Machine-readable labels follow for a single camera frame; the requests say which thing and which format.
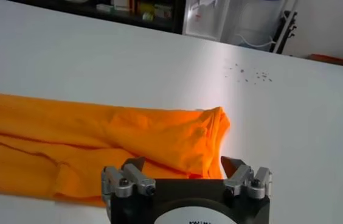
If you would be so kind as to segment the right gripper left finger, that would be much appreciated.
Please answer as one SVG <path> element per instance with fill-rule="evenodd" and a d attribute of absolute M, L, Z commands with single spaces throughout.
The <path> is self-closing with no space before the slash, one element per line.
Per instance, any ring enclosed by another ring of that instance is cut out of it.
<path fill-rule="evenodd" d="M 106 166 L 102 170 L 102 198 L 128 198 L 137 193 L 151 197 L 156 192 L 156 181 L 142 173 L 145 159 L 131 158 L 124 162 L 120 170 Z"/>

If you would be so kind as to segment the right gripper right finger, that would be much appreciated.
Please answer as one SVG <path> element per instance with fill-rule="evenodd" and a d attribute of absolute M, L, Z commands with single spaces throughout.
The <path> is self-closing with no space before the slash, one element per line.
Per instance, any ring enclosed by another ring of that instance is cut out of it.
<path fill-rule="evenodd" d="M 260 167 L 254 172 L 251 166 L 241 159 L 221 157 L 221 165 L 227 178 L 223 180 L 226 190 L 233 197 L 245 191 L 254 200 L 272 196 L 272 172 L 266 167 Z"/>

